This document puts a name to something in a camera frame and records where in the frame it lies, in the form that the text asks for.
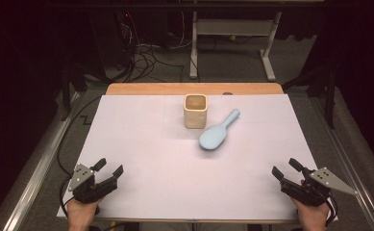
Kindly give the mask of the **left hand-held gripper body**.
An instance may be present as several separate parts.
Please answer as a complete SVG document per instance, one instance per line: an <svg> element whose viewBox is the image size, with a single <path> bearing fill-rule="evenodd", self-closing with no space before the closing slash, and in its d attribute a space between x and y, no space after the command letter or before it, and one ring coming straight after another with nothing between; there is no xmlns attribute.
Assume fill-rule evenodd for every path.
<svg viewBox="0 0 374 231"><path fill-rule="evenodd" d="M95 182L95 172L82 164L73 171L68 190L73 197L84 204L95 202L117 189L117 179L113 176L100 182Z"/></svg>

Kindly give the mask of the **aluminium rail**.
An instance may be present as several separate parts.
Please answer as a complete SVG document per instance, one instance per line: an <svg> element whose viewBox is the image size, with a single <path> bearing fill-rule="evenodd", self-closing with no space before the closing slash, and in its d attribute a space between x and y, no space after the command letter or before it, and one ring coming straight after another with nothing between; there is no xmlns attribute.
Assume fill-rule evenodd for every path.
<svg viewBox="0 0 374 231"><path fill-rule="evenodd" d="M374 154L341 98L335 103L334 128L328 125L324 116L324 101L318 98L310 101L334 146L335 160L359 193L356 199L364 223L369 226L368 231L374 231Z"/></svg>
<svg viewBox="0 0 374 231"><path fill-rule="evenodd" d="M32 207L57 149L62 142L62 136L71 122L72 114L77 111L83 95L79 92L74 92L70 97L71 111L67 120L62 121L62 97L60 95L57 96L57 103L60 106L57 114L39 140L27 164L16 178L12 190L5 201L9 212L5 215L5 223L0 226L0 231L17 231Z"/></svg>

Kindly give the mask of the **black computer case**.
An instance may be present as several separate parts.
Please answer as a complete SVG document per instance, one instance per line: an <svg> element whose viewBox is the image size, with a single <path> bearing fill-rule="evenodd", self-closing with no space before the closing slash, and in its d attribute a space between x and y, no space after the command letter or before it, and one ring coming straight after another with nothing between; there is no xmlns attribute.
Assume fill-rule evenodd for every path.
<svg viewBox="0 0 374 231"><path fill-rule="evenodd" d="M124 67L131 62L131 46L123 38L115 12L90 14L90 22L104 67Z"/></svg>

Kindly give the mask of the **person's left hand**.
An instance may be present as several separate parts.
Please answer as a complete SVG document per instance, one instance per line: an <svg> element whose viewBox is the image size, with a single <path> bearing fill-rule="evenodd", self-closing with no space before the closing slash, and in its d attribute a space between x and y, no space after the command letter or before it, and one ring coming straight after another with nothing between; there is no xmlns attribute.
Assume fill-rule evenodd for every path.
<svg viewBox="0 0 374 231"><path fill-rule="evenodd" d="M68 231L89 231L100 202L102 199L89 204L70 200L67 203Z"/></svg>

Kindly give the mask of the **white metal desk frame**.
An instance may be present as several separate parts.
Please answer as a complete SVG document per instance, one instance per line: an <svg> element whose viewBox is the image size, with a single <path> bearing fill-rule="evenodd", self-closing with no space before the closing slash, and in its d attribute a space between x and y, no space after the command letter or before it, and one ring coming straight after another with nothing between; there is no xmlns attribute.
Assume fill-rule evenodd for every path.
<svg viewBox="0 0 374 231"><path fill-rule="evenodd" d="M267 37L267 44L259 51L262 65L269 82L275 82L276 76L269 60L269 53L280 24L282 13L276 12L270 20L239 19L199 19L197 12L192 18L192 38L189 61L189 77L198 77L197 38L199 36L244 36Z"/></svg>

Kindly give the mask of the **beige square cup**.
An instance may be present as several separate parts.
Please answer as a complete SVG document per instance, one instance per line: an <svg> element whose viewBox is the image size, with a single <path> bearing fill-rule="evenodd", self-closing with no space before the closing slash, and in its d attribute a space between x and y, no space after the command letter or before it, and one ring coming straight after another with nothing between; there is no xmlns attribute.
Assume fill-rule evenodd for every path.
<svg viewBox="0 0 374 231"><path fill-rule="evenodd" d="M207 123L207 96L187 94L184 100L184 125L188 129L203 129Z"/></svg>

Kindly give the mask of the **black metal stand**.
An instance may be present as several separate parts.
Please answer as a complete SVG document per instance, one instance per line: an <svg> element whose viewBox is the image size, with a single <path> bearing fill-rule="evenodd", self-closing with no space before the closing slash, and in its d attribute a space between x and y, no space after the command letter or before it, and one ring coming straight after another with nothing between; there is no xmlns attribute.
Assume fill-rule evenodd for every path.
<svg viewBox="0 0 374 231"><path fill-rule="evenodd" d="M306 71L298 77L282 85L283 90L288 90L294 86L308 86L306 93L308 97L325 96L324 118L331 129L334 125L334 106L335 106L335 87L336 75L335 69L324 64L313 70Z"/></svg>
<svg viewBox="0 0 374 231"><path fill-rule="evenodd" d="M66 64L62 69L62 121L67 120L71 111L70 87L77 92L87 90L85 71L80 64Z"/></svg>

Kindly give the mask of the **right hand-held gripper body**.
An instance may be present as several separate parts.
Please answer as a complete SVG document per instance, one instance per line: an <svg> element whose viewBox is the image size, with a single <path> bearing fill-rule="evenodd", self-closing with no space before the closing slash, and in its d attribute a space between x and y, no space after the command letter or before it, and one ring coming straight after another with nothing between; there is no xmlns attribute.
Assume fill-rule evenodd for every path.
<svg viewBox="0 0 374 231"><path fill-rule="evenodd" d="M281 192L309 206L318 207L331 196L331 190L357 195L358 192L334 175L326 167L310 170L306 167L299 169L304 176L302 185L294 183L280 174Z"/></svg>

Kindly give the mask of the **light blue rice paddle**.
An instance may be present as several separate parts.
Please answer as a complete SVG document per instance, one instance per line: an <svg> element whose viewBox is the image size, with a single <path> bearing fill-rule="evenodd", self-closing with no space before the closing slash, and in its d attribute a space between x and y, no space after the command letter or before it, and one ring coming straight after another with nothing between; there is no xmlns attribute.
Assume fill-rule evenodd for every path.
<svg viewBox="0 0 374 231"><path fill-rule="evenodd" d="M206 129L198 139L200 146L206 150L215 150L225 141L228 134L228 126L233 123L239 115L240 111L238 109L233 109L223 122Z"/></svg>

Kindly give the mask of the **person's right hand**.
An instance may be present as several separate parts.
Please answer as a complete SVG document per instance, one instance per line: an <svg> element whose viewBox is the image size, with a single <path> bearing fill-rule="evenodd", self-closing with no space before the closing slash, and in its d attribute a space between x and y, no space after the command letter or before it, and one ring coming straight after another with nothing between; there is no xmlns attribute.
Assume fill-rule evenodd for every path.
<svg viewBox="0 0 374 231"><path fill-rule="evenodd" d="M290 200L297 207L298 219L303 231L325 231L326 220L330 213L330 208L327 204L314 207L305 205L295 198Z"/></svg>

